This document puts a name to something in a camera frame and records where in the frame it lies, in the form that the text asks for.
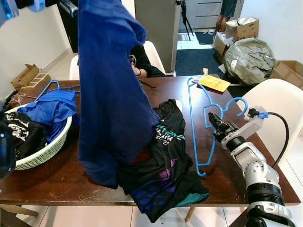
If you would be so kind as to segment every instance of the plastic bag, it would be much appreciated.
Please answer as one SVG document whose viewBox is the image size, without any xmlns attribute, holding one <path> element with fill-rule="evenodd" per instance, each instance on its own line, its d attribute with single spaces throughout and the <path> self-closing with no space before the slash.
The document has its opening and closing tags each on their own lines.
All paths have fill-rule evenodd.
<svg viewBox="0 0 303 227">
<path fill-rule="evenodd" d="M 276 60 L 267 43 L 248 38 L 235 42 L 227 50 L 223 63 L 229 76 L 254 85 L 270 76 Z"/>
</svg>

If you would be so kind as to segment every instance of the person's hand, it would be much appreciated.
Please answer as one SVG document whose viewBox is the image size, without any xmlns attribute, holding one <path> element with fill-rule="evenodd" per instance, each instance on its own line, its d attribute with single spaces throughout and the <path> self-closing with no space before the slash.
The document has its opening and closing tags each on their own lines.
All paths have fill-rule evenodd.
<svg viewBox="0 0 303 227">
<path fill-rule="evenodd" d="M 141 74 L 140 70 L 134 66 L 134 63 L 132 62 L 132 69 L 136 76 L 139 76 Z"/>
</svg>

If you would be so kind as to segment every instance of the person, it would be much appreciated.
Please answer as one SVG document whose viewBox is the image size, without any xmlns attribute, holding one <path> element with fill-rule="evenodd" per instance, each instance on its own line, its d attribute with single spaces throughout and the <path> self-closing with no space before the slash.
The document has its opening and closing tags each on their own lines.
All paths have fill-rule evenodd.
<svg viewBox="0 0 303 227">
<path fill-rule="evenodd" d="M 137 78 L 142 79 L 146 77 L 165 77 L 166 75 L 158 68 L 151 65 L 145 53 L 143 45 L 136 45 L 131 49 L 130 62 L 132 69 Z"/>
<path fill-rule="evenodd" d="M 237 5 L 237 0 L 223 0 L 221 12 L 217 19 L 216 32 L 225 32 L 226 22 L 233 17 Z"/>
</svg>

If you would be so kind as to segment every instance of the dark blue shirt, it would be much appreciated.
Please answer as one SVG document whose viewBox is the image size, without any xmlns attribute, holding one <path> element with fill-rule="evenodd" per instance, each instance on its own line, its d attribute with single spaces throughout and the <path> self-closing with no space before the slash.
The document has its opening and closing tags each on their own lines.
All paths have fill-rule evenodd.
<svg viewBox="0 0 303 227">
<path fill-rule="evenodd" d="M 146 31 L 120 0 L 79 0 L 79 11 L 79 161 L 93 181 L 116 186 L 119 165 L 137 157 L 160 121 L 129 62 Z"/>
</svg>

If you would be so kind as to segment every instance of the robotic arm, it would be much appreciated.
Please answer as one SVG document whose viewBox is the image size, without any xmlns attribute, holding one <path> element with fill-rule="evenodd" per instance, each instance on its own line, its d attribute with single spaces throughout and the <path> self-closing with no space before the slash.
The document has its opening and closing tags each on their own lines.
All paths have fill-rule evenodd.
<svg viewBox="0 0 303 227">
<path fill-rule="evenodd" d="M 246 227 L 296 227 L 291 213 L 284 205 L 277 172 L 266 163 L 262 153 L 246 138 L 261 128 L 268 113 L 260 106 L 250 108 L 248 121 L 240 129 L 232 122 L 221 120 L 216 114 L 208 114 L 209 121 L 217 129 L 214 136 L 241 168 L 249 196 Z"/>
<path fill-rule="evenodd" d="M 56 3 L 71 17 L 77 16 L 78 8 L 70 0 L 0 0 L 0 27 L 5 21 L 19 16 L 18 9 L 28 7 L 33 12 L 40 12 Z"/>
</svg>

